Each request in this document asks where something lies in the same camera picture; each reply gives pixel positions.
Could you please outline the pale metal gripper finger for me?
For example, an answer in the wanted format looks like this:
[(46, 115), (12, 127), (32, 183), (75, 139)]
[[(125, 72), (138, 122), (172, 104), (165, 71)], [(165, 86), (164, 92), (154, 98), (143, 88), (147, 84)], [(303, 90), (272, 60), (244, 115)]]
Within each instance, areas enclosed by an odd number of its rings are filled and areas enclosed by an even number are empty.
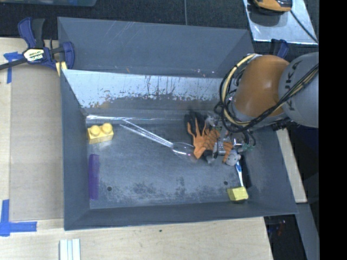
[(207, 148), (205, 151), (205, 160), (208, 164), (214, 162), (219, 156), (225, 156), (226, 150), (222, 142), (215, 142), (212, 148)]

